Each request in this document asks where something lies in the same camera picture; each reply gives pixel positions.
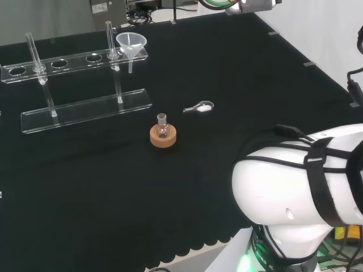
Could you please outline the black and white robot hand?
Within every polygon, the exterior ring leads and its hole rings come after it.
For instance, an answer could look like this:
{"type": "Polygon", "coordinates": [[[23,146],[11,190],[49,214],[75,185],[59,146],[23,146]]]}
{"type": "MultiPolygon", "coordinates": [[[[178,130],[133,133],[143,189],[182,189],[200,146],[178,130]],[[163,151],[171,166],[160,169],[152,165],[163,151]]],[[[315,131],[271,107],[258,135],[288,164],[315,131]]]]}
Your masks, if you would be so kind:
{"type": "Polygon", "coordinates": [[[228,15],[270,11],[282,0],[241,0],[225,10],[228,15]]]}

